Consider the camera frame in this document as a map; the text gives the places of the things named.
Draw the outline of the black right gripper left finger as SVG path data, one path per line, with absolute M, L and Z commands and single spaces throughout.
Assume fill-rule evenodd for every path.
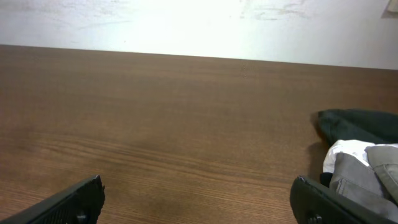
M 94 175 L 1 220 L 1 224 L 96 224 L 105 201 L 105 186 Z

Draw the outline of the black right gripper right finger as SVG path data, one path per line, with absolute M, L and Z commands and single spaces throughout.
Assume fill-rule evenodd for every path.
M 290 206 L 298 224 L 394 224 L 306 176 L 290 190 Z

